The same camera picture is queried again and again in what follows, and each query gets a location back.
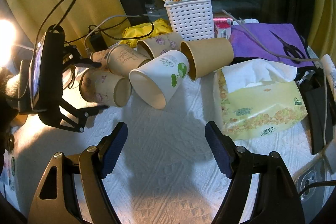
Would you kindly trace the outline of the black power adapter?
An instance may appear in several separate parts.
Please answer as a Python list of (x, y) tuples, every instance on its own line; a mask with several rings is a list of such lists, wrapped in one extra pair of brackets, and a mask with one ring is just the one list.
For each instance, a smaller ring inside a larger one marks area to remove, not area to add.
[(108, 46), (100, 32), (96, 32), (90, 35), (89, 42), (94, 52), (107, 50)]

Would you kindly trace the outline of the white textured table cloth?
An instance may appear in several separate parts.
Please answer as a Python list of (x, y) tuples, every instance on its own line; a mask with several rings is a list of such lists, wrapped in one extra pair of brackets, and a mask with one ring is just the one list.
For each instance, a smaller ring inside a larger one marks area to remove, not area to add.
[(163, 110), (132, 94), (87, 121), (83, 133), (44, 125), (37, 115), (15, 132), (14, 179), (1, 193), (28, 215), (39, 180), (56, 152), (73, 155), (96, 145), (119, 121), (127, 141), (113, 172), (103, 181), (122, 223), (210, 223), (229, 185), (205, 138), (215, 118), (210, 74), (184, 80)]

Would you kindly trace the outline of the white power strip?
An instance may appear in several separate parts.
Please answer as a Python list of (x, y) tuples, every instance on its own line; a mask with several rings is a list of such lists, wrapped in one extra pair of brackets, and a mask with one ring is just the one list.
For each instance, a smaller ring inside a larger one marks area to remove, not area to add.
[(326, 180), (325, 161), (319, 158), (297, 176), (295, 186), (301, 203), (323, 203), (325, 188), (335, 186), (335, 180)]

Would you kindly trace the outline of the yellow tissue pack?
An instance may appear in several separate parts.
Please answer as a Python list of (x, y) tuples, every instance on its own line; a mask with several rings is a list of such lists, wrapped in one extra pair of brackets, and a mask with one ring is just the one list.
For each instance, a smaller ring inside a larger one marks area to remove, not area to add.
[(291, 128), (307, 116), (295, 82), (297, 68), (253, 59), (222, 67), (214, 76), (215, 123), (232, 140)]

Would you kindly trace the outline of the purple cloth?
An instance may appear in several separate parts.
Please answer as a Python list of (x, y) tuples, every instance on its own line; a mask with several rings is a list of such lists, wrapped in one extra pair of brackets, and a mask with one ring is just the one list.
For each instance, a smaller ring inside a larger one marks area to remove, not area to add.
[(283, 24), (266, 24), (266, 23), (246, 23), (243, 26), (236, 25), (231, 28), (230, 42), (235, 57), (241, 58), (261, 58), (270, 61), (279, 61), (287, 65), (296, 66), (298, 68), (313, 66), (313, 62), (306, 61), (295, 63), (290, 59), (278, 58), (269, 54), (261, 46), (259, 46), (251, 35), (258, 40), (270, 51), (278, 55), (286, 55), (284, 45), (281, 42), (288, 43), (300, 50), (300, 57), (307, 59), (307, 47), (302, 42), (299, 34), (294, 26), (289, 23)]

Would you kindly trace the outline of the brown cup purple flowers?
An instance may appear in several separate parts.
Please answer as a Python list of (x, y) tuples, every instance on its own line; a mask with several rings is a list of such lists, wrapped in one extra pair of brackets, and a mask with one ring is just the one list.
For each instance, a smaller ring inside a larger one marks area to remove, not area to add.
[(139, 40), (137, 42), (137, 50), (144, 56), (154, 59), (167, 51), (179, 51), (182, 41), (183, 38), (179, 33), (171, 32), (153, 38)]

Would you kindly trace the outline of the brown cup line drawing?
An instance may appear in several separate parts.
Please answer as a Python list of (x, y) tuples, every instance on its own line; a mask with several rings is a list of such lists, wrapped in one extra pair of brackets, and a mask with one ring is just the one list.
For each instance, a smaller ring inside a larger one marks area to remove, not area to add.
[(125, 78), (133, 69), (148, 63), (150, 59), (127, 45), (117, 45), (110, 50), (107, 56), (108, 70)]

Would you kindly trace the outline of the right yellow curtain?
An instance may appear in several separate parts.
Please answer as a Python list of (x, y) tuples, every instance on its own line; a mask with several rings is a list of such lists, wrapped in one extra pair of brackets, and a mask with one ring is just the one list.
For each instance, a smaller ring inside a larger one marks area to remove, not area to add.
[(308, 44), (317, 56), (328, 54), (335, 62), (335, 0), (315, 0)]

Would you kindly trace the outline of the plain brown paper cup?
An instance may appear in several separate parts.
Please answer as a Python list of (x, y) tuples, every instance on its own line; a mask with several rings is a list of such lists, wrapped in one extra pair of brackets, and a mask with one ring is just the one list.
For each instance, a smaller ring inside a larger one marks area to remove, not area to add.
[(189, 61), (189, 77), (193, 81), (230, 65), (234, 59), (232, 45), (226, 38), (181, 42), (180, 50)]

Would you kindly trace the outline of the black scissors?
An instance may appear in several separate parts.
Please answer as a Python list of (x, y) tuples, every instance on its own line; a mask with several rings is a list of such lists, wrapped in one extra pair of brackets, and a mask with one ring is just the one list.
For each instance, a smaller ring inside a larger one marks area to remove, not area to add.
[(294, 57), (296, 59), (305, 59), (305, 55), (303, 54), (303, 52), (296, 46), (288, 44), (274, 32), (270, 31), (270, 33), (280, 41), (280, 43), (283, 45), (284, 52), (288, 57)]

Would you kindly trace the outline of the yellow plastic bag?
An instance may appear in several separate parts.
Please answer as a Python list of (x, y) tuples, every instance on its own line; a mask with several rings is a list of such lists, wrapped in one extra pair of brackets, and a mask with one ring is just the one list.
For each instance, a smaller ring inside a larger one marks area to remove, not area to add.
[(123, 30), (120, 44), (126, 44), (132, 48), (137, 46), (140, 39), (149, 39), (155, 36), (171, 33), (171, 26), (162, 18), (151, 23), (143, 23), (136, 26), (127, 27)]

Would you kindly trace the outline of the floral brown paper cup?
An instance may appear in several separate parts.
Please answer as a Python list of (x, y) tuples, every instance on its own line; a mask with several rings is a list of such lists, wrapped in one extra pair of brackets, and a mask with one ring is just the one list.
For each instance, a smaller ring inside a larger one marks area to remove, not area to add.
[(79, 91), (87, 102), (124, 107), (131, 95), (131, 84), (125, 77), (91, 68), (83, 73)]

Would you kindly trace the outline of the black wallet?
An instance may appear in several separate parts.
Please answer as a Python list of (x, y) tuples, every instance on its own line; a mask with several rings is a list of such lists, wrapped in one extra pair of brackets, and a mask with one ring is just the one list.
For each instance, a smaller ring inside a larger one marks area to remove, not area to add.
[(315, 155), (324, 149), (324, 140), (329, 143), (333, 138), (330, 107), (327, 108), (325, 127), (325, 88), (311, 89), (303, 92), (302, 96), (309, 120), (311, 154)]

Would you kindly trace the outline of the pink white carton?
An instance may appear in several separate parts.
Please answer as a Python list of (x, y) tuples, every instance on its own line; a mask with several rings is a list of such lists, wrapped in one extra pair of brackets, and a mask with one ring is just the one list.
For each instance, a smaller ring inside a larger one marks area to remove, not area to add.
[(231, 36), (232, 26), (233, 26), (233, 20), (231, 18), (226, 17), (214, 18), (215, 37), (229, 39)]

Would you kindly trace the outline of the floral cup at back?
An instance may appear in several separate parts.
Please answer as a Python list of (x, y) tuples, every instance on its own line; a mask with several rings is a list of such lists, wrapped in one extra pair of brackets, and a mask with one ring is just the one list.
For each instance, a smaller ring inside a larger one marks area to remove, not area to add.
[(99, 69), (108, 71), (109, 70), (108, 57), (110, 52), (111, 49), (91, 53), (90, 59), (96, 63), (101, 63), (101, 67), (99, 67)]

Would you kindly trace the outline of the white slotted plastic basket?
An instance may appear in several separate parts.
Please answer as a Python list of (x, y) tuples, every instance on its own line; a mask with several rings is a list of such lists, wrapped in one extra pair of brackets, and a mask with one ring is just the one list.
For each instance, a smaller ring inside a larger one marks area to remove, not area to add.
[(214, 18), (212, 0), (197, 0), (164, 4), (174, 32), (184, 41), (213, 39)]

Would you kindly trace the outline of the white paper cup green print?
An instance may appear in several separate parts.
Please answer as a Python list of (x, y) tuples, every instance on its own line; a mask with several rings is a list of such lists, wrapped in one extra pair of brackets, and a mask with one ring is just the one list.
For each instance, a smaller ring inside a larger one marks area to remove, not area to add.
[(190, 70), (187, 57), (180, 51), (168, 51), (129, 73), (135, 92), (148, 105), (162, 110)]

